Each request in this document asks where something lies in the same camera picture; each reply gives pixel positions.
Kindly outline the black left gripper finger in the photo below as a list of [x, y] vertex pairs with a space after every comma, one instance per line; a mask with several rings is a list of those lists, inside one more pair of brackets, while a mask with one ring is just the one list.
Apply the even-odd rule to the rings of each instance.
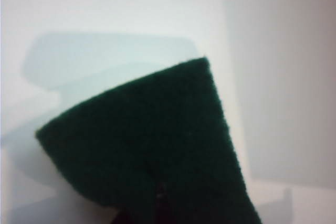
[[[160, 183], [156, 187], [155, 198], [155, 214], [154, 223], [168, 223], [169, 222], [169, 199], [167, 196], [166, 185]], [[120, 211], [112, 220], [112, 224], [132, 224], [135, 223], [131, 215], [125, 211]]]

